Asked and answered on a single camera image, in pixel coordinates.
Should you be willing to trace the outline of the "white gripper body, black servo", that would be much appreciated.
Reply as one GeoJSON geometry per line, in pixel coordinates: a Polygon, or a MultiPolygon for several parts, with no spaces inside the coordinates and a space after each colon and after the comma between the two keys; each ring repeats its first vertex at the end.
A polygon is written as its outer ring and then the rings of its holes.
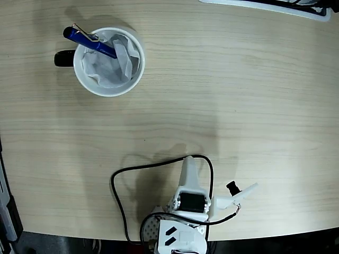
{"type": "Polygon", "coordinates": [[[166,211],[195,221],[207,221],[211,199],[206,189],[179,186],[166,211]]]}

